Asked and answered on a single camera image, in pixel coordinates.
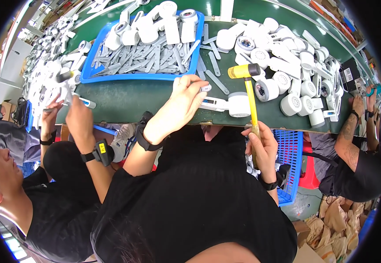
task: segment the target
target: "tattooed arm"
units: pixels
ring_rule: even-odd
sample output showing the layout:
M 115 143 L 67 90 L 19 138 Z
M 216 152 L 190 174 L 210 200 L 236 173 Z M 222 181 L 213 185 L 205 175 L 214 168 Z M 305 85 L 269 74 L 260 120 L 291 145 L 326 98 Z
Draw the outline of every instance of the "tattooed arm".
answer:
M 364 106 L 362 98 L 356 96 L 353 100 L 353 109 L 361 117 L 364 113 Z M 338 138 L 336 139 L 334 148 L 338 156 L 345 161 L 345 163 L 353 170 L 356 171 L 358 153 L 360 149 L 353 144 L 354 130 L 357 125 L 357 117 L 354 113 L 348 116 L 344 123 Z

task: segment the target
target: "blue plastic tray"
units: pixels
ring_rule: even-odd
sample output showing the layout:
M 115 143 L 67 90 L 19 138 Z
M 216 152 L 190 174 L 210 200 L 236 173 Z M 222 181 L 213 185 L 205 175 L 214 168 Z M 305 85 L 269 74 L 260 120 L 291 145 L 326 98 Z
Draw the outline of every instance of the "blue plastic tray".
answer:
M 204 29 L 205 16 L 203 13 L 198 11 L 196 11 L 196 15 L 198 16 L 199 23 L 196 29 L 195 40 L 199 39 L 202 42 L 201 39 L 202 39 L 202 31 Z M 125 73 L 125 74 L 117 74 L 117 75 L 109 75 L 109 76 L 91 77 L 94 74 L 104 69 L 104 66 L 99 66 L 98 68 L 95 69 L 94 67 L 91 67 L 91 63 L 93 62 L 95 54 L 97 53 L 99 44 L 105 39 L 106 34 L 110 31 L 110 29 L 118 22 L 119 20 L 113 21 L 107 24 L 106 26 L 104 26 L 103 29 L 100 30 L 100 33 L 95 39 L 95 42 L 93 46 L 91 47 L 91 50 L 88 52 L 87 60 L 85 61 L 85 64 L 81 72 L 81 83 L 92 83 L 92 82 L 108 81 L 108 80 L 174 80 L 176 77 L 180 77 L 186 74 L 195 74 L 196 65 L 198 64 L 198 55 L 199 55 L 199 48 L 201 43 L 199 43 L 199 45 L 193 51 L 192 56 L 190 57 L 191 61 L 190 61 L 189 69 L 184 74 L 175 75 L 170 73 L 155 73 L 155 74 Z
M 278 206 L 293 204 L 299 187 L 302 168 L 303 132 L 295 130 L 274 130 L 278 142 L 278 158 L 281 164 L 291 165 L 287 185 L 278 189 Z

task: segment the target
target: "sneaker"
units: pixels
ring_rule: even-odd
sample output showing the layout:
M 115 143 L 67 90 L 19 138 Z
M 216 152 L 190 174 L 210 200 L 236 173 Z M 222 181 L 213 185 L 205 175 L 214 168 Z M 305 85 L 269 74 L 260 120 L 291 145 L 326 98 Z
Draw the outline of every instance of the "sneaker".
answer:
M 114 151 L 113 162 L 120 162 L 124 159 L 126 143 L 134 135 L 136 124 L 123 124 L 120 130 L 115 133 L 114 140 L 110 144 Z

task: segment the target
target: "cable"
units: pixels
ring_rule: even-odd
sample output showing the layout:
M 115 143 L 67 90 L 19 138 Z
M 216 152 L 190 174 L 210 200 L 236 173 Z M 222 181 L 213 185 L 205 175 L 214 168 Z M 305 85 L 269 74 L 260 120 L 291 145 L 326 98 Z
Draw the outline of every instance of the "cable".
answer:
M 37 253 L 36 251 L 31 250 L 30 248 L 28 248 L 28 246 L 25 245 L 25 242 L 19 240 L 19 239 L 16 237 L 16 235 L 15 235 L 14 233 L 12 233 L 12 232 L 6 227 L 6 225 L 4 225 L 4 224 L 2 223 L 2 221 L 0 221 L 0 223 L 1 223 L 1 225 L 4 226 L 4 228 L 5 228 L 9 233 L 12 234 L 12 236 L 14 237 L 15 240 L 18 241 L 18 243 L 20 244 L 20 246 L 23 246 L 23 247 L 26 248 L 27 250 L 29 250 L 29 251 L 31 251 L 32 253 L 34 253 L 34 254 L 36 254 L 36 255 L 38 255 L 38 256 L 44 258 L 45 260 L 48 260 L 48 261 L 50 261 L 50 262 L 54 262 L 54 263 L 61 263 L 61 262 L 57 262 L 57 261 L 48 259 L 48 258 L 46 258 L 45 256 L 43 256 L 43 255 Z M 94 260 L 94 261 L 83 261 L 83 262 L 81 262 L 81 263 L 94 263 L 94 262 L 97 262 L 97 260 Z

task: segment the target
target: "red stool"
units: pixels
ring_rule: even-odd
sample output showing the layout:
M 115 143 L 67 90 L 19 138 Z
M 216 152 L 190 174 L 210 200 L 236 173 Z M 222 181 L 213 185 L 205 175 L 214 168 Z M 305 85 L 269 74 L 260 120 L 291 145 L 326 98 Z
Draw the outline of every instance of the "red stool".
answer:
M 312 152 L 312 144 L 308 141 L 303 141 L 303 151 Z M 314 160 L 312 156 L 307 156 L 306 172 L 304 172 L 299 179 L 299 187 L 307 189 L 317 189 L 319 181 L 316 178 Z

